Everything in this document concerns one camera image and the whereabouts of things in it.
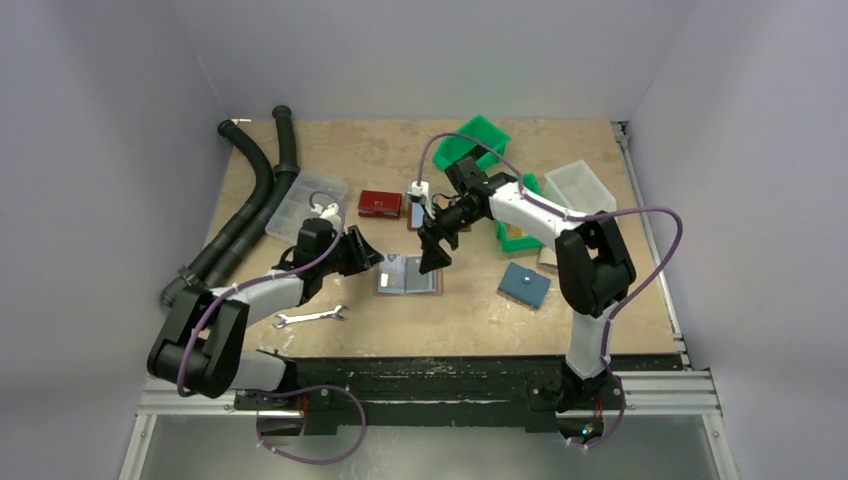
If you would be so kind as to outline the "silver VIP card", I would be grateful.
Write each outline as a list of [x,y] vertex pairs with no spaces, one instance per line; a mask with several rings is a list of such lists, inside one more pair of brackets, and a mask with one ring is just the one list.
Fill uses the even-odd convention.
[[405,290],[405,264],[403,255],[389,254],[378,266],[377,291],[402,294]]

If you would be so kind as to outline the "brown open card holder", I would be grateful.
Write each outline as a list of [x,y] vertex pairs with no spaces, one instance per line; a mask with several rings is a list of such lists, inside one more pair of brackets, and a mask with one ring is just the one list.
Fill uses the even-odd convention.
[[407,229],[415,231],[424,224],[426,209],[420,203],[408,201],[407,205]]

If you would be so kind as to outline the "aluminium frame rail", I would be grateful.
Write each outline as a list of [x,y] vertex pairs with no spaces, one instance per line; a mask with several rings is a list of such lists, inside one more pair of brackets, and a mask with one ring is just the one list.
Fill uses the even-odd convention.
[[707,371],[624,372],[626,414],[601,449],[628,479],[738,479]]

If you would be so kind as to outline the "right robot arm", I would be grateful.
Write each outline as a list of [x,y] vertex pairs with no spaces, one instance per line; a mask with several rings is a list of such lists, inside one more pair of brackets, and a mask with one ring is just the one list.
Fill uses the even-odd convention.
[[560,292],[573,311],[568,368],[581,380],[601,374],[608,361],[612,309],[622,305],[636,278],[616,221],[602,212],[572,213],[513,175],[487,175],[472,159],[455,162],[445,173],[459,196],[446,209],[434,204],[427,182],[416,179],[408,187],[410,199],[426,211],[417,230],[420,273],[450,266],[442,246],[457,249],[460,231],[483,218],[520,228],[556,254]]

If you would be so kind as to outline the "blue leather card holder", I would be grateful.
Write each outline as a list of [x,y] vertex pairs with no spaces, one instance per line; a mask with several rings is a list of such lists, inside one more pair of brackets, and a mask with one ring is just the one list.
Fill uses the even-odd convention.
[[497,291],[511,299],[538,310],[550,289],[551,279],[511,262],[497,287]]

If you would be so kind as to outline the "silver wrench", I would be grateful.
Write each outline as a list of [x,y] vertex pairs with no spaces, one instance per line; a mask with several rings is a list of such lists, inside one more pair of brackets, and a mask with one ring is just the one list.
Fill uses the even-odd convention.
[[296,323],[304,323],[323,319],[334,319],[343,321],[346,319],[345,312],[347,310],[347,306],[339,304],[330,310],[313,312],[308,314],[287,315],[284,313],[278,313],[276,315],[277,321],[274,323],[274,327],[276,329],[283,329]]

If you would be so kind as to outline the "small green plastic bin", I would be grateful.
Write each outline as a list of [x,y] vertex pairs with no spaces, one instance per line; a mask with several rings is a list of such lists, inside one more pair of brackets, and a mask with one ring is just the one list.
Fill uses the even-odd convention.
[[[523,175],[522,179],[525,188],[536,194],[541,193],[538,178],[534,173],[526,173]],[[544,246],[543,242],[528,235],[522,229],[514,225],[504,223],[502,221],[495,221],[494,225],[496,239],[500,244],[501,251],[504,253],[541,248]]]

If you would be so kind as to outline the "large green plastic bin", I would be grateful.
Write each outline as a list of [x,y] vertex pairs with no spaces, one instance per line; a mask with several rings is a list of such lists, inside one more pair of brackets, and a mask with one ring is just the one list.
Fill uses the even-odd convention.
[[465,157],[473,158],[486,171],[500,162],[499,158],[479,145],[482,142],[498,155],[505,153],[511,136],[483,115],[477,115],[456,130],[460,137],[447,136],[439,143],[432,161],[445,170]]

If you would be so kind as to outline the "clear plastic organizer box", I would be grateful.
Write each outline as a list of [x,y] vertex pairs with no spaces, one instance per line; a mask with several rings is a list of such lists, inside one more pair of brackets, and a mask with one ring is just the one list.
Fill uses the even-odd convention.
[[[265,226],[266,234],[283,242],[294,244],[303,222],[307,218],[315,216],[310,205],[310,196],[318,191],[323,193],[333,192],[344,198],[348,191],[348,184],[344,180],[330,175],[307,170],[301,171],[267,222]],[[332,198],[323,193],[315,197],[315,203],[322,208],[334,202]]]

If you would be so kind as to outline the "clear white plastic bin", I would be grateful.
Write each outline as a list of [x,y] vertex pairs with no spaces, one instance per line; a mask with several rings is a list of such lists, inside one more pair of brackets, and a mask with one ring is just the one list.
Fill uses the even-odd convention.
[[544,174],[542,195],[570,210],[595,214],[615,211],[617,201],[584,160]]

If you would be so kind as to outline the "pink leather card holder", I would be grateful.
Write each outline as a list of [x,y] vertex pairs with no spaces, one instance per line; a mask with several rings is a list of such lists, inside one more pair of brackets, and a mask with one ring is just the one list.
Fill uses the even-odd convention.
[[405,290],[402,294],[386,294],[377,291],[376,269],[375,293],[377,295],[437,295],[442,291],[441,273],[437,270],[428,274],[419,273],[420,255],[403,255],[405,264]]

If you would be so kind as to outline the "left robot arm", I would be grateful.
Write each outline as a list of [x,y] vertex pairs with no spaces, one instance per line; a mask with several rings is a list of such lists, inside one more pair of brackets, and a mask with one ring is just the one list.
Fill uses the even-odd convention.
[[357,275],[383,259],[357,226],[342,229],[329,220],[307,219],[296,243],[266,274],[230,287],[185,288],[148,354],[147,372],[173,383],[181,396],[276,391],[289,363],[277,354],[246,350],[248,327],[306,304],[325,277]]

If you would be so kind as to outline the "cream leather card holder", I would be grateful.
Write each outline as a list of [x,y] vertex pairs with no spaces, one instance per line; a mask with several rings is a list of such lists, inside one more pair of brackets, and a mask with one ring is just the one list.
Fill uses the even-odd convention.
[[541,248],[537,257],[537,266],[547,271],[556,271],[558,261],[555,250],[549,247]]

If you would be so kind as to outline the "red leather card holder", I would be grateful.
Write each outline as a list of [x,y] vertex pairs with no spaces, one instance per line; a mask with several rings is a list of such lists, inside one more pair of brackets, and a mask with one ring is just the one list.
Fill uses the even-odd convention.
[[361,217],[399,218],[403,207],[403,195],[398,192],[362,190],[357,211]]

